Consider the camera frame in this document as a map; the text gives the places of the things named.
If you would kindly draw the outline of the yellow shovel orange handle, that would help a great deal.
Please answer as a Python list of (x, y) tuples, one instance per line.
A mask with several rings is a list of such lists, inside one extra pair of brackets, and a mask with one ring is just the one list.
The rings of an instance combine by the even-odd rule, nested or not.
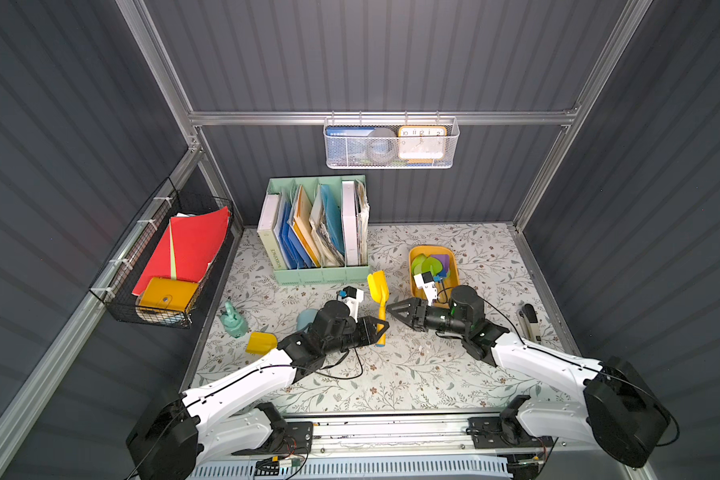
[(385, 272), (379, 270), (371, 273), (368, 275), (367, 281), (371, 297), (378, 304), (377, 318), (379, 320), (385, 320), (386, 304), (389, 300), (389, 288)]

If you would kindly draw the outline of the green shovel yellow handle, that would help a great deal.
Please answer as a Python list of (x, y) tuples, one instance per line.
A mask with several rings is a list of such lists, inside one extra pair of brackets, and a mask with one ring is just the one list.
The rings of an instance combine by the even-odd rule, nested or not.
[(415, 276), (425, 272), (432, 272), (434, 266), (434, 258), (429, 255), (419, 254), (411, 262), (411, 274)]

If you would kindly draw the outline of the blue shovel wooden handle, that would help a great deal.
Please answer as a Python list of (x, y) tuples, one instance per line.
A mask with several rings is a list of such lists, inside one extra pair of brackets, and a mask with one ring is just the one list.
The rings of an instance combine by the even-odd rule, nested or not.
[(450, 275), (451, 257), (447, 254), (435, 254), (433, 258), (440, 262), (441, 270), (433, 277), (438, 281), (444, 281)]

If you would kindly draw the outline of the yellow toy piece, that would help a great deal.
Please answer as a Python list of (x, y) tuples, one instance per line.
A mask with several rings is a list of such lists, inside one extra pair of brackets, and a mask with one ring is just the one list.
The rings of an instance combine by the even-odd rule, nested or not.
[(252, 332), (248, 339), (245, 352), (251, 355), (266, 355), (277, 348), (278, 339), (274, 334)]

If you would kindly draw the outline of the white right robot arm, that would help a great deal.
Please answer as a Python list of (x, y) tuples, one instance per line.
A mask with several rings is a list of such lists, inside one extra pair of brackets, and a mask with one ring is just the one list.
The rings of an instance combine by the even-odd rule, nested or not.
[(487, 301), (470, 286), (459, 285), (447, 306), (411, 297), (386, 311), (415, 331), (433, 330), (456, 337), (474, 359), (533, 377), (566, 394), (562, 401), (518, 395), (499, 415), (499, 434), (509, 445), (553, 437), (586, 442), (623, 465), (640, 468), (668, 428), (679, 424), (626, 360), (583, 358), (526, 340), (490, 321)]

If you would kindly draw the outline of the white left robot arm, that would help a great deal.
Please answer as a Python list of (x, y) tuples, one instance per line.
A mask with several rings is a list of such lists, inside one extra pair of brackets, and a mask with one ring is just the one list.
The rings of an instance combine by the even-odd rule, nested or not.
[(385, 320), (354, 318), (345, 303), (330, 300), (308, 326), (254, 363), (203, 387), (161, 393), (126, 439), (134, 462), (128, 476), (185, 479), (196, 466), (226, 455), (308, 452), (303, 431), (265, 396), (322, 374), (328, 355), (374, 345), (388, 328)]

